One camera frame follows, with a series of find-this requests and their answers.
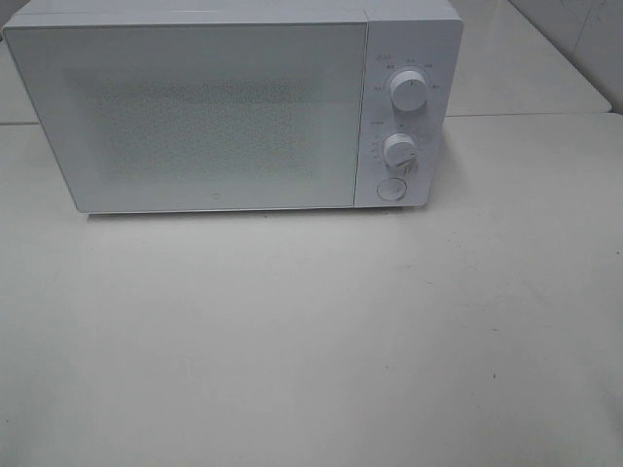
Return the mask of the round door release button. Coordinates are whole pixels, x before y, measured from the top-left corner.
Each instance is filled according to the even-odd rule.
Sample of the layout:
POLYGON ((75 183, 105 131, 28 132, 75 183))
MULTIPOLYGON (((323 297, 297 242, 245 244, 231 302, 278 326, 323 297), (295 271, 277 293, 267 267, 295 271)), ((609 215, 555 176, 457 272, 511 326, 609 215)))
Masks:
POLYGON ((400 178, 388 178, 377 187, 377 195, 385 200, 396 202, 405 197, 407 184, 400 178))

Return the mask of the white microwave knob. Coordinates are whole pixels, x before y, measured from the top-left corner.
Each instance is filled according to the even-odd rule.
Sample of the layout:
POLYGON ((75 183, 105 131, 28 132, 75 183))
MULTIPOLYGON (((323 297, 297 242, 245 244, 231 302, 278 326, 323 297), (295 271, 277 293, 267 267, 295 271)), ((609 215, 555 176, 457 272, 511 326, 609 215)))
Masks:
POLYGON ((390 168, 413 162, 418 155, 415 139, 407 133, 394 133, 387 137, 382 147, 383 159, 390 168))
POLYGON ((420 109, 427 100, 428 83, 420 70, 401 69, 388 82, 393 106, 402 112, 420 109))

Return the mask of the white microwave door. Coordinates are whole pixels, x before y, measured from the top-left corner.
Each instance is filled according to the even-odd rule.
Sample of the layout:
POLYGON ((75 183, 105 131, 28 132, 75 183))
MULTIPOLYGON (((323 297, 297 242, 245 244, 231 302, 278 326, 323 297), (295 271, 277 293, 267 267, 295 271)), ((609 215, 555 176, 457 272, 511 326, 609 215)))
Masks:
POLYGON ((350 206, 362 23, 10 28, 84 213, 350 206))

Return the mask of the white microwave oven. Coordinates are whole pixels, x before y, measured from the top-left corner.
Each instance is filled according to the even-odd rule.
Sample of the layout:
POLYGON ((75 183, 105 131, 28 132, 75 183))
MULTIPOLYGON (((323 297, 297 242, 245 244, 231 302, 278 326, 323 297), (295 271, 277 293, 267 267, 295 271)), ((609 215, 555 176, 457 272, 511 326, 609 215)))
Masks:
POLYGON ((362 23, 367 28, 352 205, 181 212, 425 205, 463 32, 461 18, 447 1, 31 1, 1 33, 15 63, 6 36, 10 28, 335 23, 362 23), (417 111, 402 112, 391 102, 388 82, 401 69, 420 70, 427 79, 427 100, 417 111), (385 139, 394 133, 411 135, 418 147, 416 159, 398 168, 388 167, 382 153, 385 139), (377 195, 377 187, 388 178, 406 182, 401 200, 385 201, 377 195))

